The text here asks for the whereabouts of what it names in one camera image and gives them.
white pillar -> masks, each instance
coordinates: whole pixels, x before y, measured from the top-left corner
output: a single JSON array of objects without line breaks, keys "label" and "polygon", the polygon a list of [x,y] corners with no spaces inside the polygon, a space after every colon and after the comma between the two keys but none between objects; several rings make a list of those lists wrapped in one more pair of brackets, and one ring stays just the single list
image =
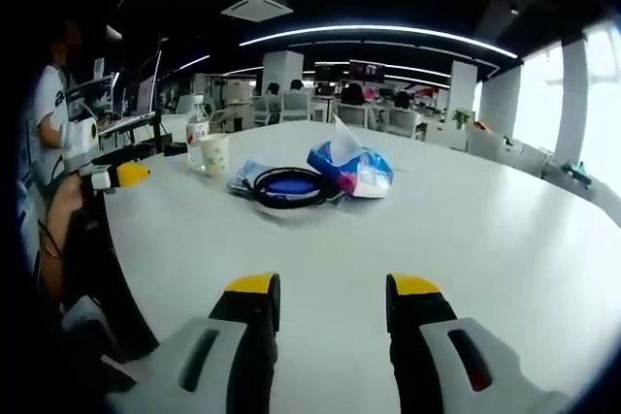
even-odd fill
[{"label": "white pillar", "polygon": [[446,106],[445,123],[452,122],[457,109],[473,109],[474,88],[476,87],[476,66],[463,62],[453,62],[450,71],[450,91]]},{"label": "white pillar", "polygon": [[205,94],[205,75],[197,73],[192,80],[192,94],[202,96]]},{"label": "white pillar", "polygon": [[515,67],[483,83],[478,119],[498,133],[513,137],[522,68]]},{"label": "white pillar", "polygon": [[289,89],[291,81],[301,80],[304,55],[283,50],[266,53],[263,57],[263,81],[261,94],[265,94],[271,82],[280,86],[280,92]]},{"label": "white pillar", "polygon": [[580,160],[586,129],[589,77],[584,39],[563,45],[563,113],[554,161]]},{"label": "white pillar", "polygon": [[447,89],[439,89],[438,90],[438,100],[436,101],[436,109],[439,111],[443,111],[446,109],[448,105],[448,90]]}]

cable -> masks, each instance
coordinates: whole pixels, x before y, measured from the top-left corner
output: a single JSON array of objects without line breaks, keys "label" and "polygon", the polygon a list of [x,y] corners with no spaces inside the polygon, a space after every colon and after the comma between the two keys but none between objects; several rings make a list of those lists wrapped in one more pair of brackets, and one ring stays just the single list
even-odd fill
[{"label": "cable", "polygon": [[[270,192],[270,186],[280,181],[305,181],[313,186],[307,193],[278,193]],[[254,200],[259,204],[277,209],[290,209],[300,207],[318,206],[341,193],[341,189],[326,177],[306,169],[295,167],[282,167],[270,169],[255,180],[253,186],[245,180],[245,186],[250,190]],[[296,196],[315,193],[300,199],[290,199],[287,196]]]},{"label": "cable", "polygon": [[87,105],[85,104],[83,101],[78,101],[80,103],[80,106],[85,109],[88,113],[90,113],[90,115],[95,118],[95,121],[98,120],[97,115],[95,114],[95,112]]},{"label": "cable", "polygon": [[49,183],[52,183],[54,181],[54,174],[56,173],[56,169],[58,168],[58,165],[60,164],[61,160],[62,160],[62,155],[59,155],[58,160],[56,160],[56,163],[54,164],[54,168],[51,169],[51,175],[49,176]]},{"label": "cable", "polygon": [[58,247],[58,244],[56,244],[56,241],[54,240],[54,238],[51,236],[51,233],[49,232],[48,227],[46,227],[41,220],[37,220],[37,222],[39,223],[39,228],[41,228],[43,232],[46,234],[46,237],[49,238],[51,245],[54,246],[54,249],[56,250],[56,258],[60,259],[60,256],[61,256],[60,248]]}]

office chair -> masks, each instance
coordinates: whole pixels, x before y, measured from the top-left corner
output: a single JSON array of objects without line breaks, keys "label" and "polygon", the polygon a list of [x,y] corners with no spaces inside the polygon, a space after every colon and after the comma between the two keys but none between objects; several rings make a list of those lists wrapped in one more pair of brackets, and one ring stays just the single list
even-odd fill
[{"label": "office chair", "polygon": [[282,110],[278,121],[307,120],[309,118],[309,95],[305,92],[286,92],[282,95]]}]

ceiling light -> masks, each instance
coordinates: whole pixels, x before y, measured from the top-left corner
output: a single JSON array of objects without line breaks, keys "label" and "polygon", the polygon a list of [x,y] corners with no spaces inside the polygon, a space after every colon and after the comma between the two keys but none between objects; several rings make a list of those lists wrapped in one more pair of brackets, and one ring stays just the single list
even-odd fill
[{"label": "ceiling light", "polygon": [[315,65],[349,65],[349,62],[314,62]]},{"label": "ceiling light", "polygon": [[385,78],[390,78],[392,80],[404,80],[404,81],[411,81],[411,82],[421,82],[423,84],[431,84],[432,86],[436,86],[436,87],[444,87],[446,89],[448,89],[450,86],[446,85],[446,84],[440,84],[439,82],[432,82],[432,81],[426,81],[426,80],[415,80],[414,78],[407,78],[407,77],[396,77],[394,75],[384,75]]},{"label": "ceiling light", "polygon": [[262,70],[263,67],[252,67],[252,68],[244,68],[243,70],[235,70],[234,72],[228,72],[222,74],[224,77],[228,77],[229,75],[233,75],[235,73],[243,73],[243,72],[251,72],[253,70]]},{"label": "ceiling light", "polygon": [[378,25],[378,24],[338,24],[334,26],[319,26],[319,27],[314,27],[314,28],[296,29],[293,31],[285,31],[283,33],[272,34],[270,36],[264,36],[262,38],[257,38],[251,41],[246,41],[245,43],[241,43],[240,47],[249,46],[250,44],[260,43],[263,41],[269,41],[270,39],[282,38],[284,36],[293,36],[293,35],[308,34],[308,33],[319,33],[322,31],[346,31],[346,30],[394,31],[394,32],[401,32],[401,33],[412,33],[412,34],[423,34],[427,36],[436,36],[439,38],[446,38],[446,39],[451,39],[453,41],[459,41],[461,43],[470,44],[472,46],[478,46],[480,48],[487,48],[489,50],[494,50],[497,53],[501,53],[508,57],[517,58],[517,55],[515,53],[509,52],[508,50],[497,48],[496,46],[485,44],[485,43],[482,43],[481,41],[476,41],[474,39],[464,38],[463,36],[457,36],[455,34],[443,33],[441,31],[434,31],[432,29],[410,28],[407,26],[392,26],[392,25]]},{"label": "ceiling light", "polygon": [[381,67],[385,67],[385,68],[395,68],[398,70],[408,70],[410,72],[418,72],[418,73],[428,73],[430,75],[436,75],[438,77],[444,77],[444,78],[450,78],[450,75],[446,74],[446,73],[440,73],[440,72],[433,72],[431,70],[425,70],[422,68],[412,68],[412,67],[404,67],[403,65],[390,65],[388,63],[377,63],[377,62],[368,62],[366,60],[349,60],[350,62],[358,62],[358,63],[369,63],[371,65],[379,65]]},{"label": "ceiling light", "polygon": [[194,61],[192,61],[192,62],[190,62],[190,63],[186,63],[186,64],[185,64],[185,65],[183,65],[182,67],[178,67],[175,71],[176,71],[176,72],[178,72],[179,70],[183,70],[184,68],[187,68],[187,67],[189,67],[190,65],[194,65],[195,63],[202,62],[203,60],[206,60],[206,59],[208,59],[208,58],[210,58],[210,56],[209,56],[209,55],[205,55],[204,57],[197,58],[196,60],[194,60]]}]

computer monitor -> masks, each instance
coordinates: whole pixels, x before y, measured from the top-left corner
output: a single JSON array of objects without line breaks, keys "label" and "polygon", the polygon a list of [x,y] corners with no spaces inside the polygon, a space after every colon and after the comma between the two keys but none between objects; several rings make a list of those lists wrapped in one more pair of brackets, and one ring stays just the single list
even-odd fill
[{"label": "computer monitor", "polygon": [[336,86],[329,84],[320,84],[314,89],[314,94],[316,96],[334,96],[336,88]]},{"label": "computer monitor", "polygon": [[335,65],[320,65],[314,67],[315,81],[338,81],[341,79],[341,70]]},{"label": "computer monitor", "polygon": [[375,63],[349,62],[349,78],[356,81],[384,82],[384,67]]},{"label": "computer monitor", "polygon": [[383,97],[384,99],[393,99],[395,97],[395,91],[394,89],[382,87],[379,90],[379,96]]},{"label": "computer monitor", "polygon": [[128,93],[129,113],[131,115],[144,115],[155,111],[155,91],[157,87],[157,71],[161,50],[151,56],[138,69],[135,80],[131,80]]},{"label": "computer monitor", "polygon": [[144,115],[151,111],[154,86],[155,75],[140,83],[138,86],[138,97],[136,99],[136,111],[134,115]]}]

